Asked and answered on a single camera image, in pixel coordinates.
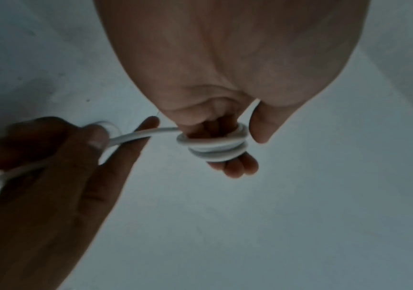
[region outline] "white cable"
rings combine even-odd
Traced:
[[[108,148],[120,145],[125,142],[147,138],[163,133],[179,132],[178,128],[158,128],[143,131],[137,131],[130,134],[112,138],[109,141]],[[246,138],[249,131],[246,125],[239,123],[238,128],[225,137],[210,139],[190,139],[184,134],[178,135],[176,141],[179,145],[189,149],[192,155],[208,162],[223,162],[236,158],[246,152],[248,143]],[[6,182],[12,178],[24,175],[33,170],[45,168],[49,164],[49,158],[33,162],[31,164],[17,167],[2,175],[0,181]]]

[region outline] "hand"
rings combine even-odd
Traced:
[[[158,122],[148,118],[139,129]],[[0,140],[0,169],[54,154],[46,169],[0,192],[0,289],[56,289],[74,268],[147,142],[123,144],[98,165],[108,140],[100,126],[78,128],[58,118],[17,124]]]
[[[369,0],[95,0],[129,76],[184,133],[217,137],[255,99],[249,130],[267,142],[341,71]],[[212,163],[253,174],[249,154]]]

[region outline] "white surface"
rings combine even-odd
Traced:
[[[130,131],[156,112],[89,1],[19,3],[0,0],[0,127],[56,114]],[[154,138],[62,289],[413,289],[413,102],[377,55],[358,50],[271,143],[251,144],[255,177],[229,180]]]

